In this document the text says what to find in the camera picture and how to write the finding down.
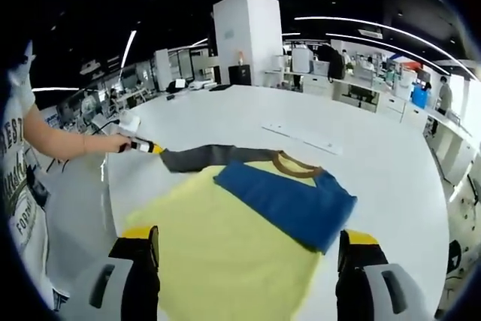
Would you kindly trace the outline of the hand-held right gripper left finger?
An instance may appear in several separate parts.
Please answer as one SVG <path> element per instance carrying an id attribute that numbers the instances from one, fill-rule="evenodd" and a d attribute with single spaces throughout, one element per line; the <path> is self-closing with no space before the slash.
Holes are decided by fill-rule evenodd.
<path id="1" fill-rule="evenodd" d="M 159 229 L 134 227 L 114 242 L 89 291 L 95 320 L 156 320 Z"/>

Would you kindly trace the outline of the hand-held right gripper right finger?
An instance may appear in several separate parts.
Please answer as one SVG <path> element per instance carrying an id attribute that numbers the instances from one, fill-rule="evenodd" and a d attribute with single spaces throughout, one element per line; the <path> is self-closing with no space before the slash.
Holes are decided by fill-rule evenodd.
<path id="1" fill-rule="evenodd" d="M 344 229 L 336 285 L 339 320 L 426 320 L 422 291 L 399 265 L 388 262 L 371 235 Z"/>

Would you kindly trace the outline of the person's left hand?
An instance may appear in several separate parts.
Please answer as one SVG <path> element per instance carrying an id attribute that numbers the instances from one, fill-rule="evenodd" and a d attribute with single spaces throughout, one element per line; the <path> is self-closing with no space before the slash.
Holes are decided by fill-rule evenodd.
<path id="1" fill-rule="evenodd" d="M 120 134 L 108 135 L 105 142 L 105 151 L 108 153 L 121 153 L 132 146 L 131 138 Z"/>

